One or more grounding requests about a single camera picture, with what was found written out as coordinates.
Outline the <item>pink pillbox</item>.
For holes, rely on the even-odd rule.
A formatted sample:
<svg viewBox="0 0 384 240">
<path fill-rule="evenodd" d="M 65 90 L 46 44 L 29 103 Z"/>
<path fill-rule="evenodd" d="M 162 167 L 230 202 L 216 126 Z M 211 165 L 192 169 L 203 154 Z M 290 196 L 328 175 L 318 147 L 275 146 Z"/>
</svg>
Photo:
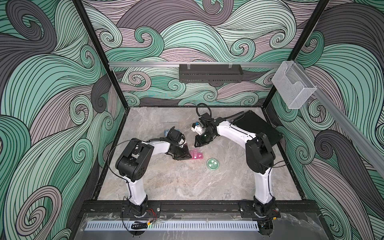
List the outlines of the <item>pink pillbox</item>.
<svg viewBox="0 0 384 240">
<path fill-rule="evenodd" d="M 203 153 L 199 151 L 190 151 L 191 159 L 201 160 L 204 158 Z"/>
</svg>

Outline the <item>green round pillbox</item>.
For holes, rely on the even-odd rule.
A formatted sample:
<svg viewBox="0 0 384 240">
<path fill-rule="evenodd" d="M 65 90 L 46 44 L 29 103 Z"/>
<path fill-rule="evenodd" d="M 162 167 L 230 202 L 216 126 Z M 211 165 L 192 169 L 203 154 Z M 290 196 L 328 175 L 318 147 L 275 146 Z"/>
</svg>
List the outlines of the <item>green round pillbox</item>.
<svg viewBox="0 0 384 240">
<path fill-rule="evenodd" d="M 219 168 L 219 166 L 220 166 L 220 164 L 216 159 L 210 158 L 207 160 L 207 167 L 209 170 L 215 171 Z"/>
</svg>

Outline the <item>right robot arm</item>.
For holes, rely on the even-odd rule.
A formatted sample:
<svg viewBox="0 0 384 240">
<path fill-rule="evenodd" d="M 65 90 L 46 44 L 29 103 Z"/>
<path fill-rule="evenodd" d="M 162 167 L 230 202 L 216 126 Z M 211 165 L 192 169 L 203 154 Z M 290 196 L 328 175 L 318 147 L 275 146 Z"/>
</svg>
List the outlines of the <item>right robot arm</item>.
<svg viewBox="0 0 384 240">
<path fill-rule="evenodd" d="M 216 137 L 225 137 L 244 148 L 247 166 L 255 178 L 256 216 L 262 219 L 280 216 L 272 191 L 272 170 L 276 159 L 273 146 L 282 139 L 276 129 L 253 111 L 242 111 L 216 119 L 204 113 L 192 124 L 191 130 L 196 133 L 196 148 L 208 145 Z"/>
</svg>

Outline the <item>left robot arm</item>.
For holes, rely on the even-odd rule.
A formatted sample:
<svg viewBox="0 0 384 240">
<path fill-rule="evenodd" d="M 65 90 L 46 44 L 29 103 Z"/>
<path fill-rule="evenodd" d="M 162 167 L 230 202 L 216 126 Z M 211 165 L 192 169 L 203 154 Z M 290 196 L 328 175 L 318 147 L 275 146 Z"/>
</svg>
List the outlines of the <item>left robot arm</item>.
<svg viewBox="0 0 384 240">
<path fill-rule="evenodd" d="M 142 141 L 133 138 L 128 141 L 116 161 L 115 168 L 118 177 L 123 179 L 129 191 L 129 209 L 135 216 L 143 216 L 147 212 L 148 195 L 142 180 L 149 166 L 152 156 L 165 154 L 176 161 L 192 158 L 186 137 L 172 127 L 165 137 Z"/>
</svg>

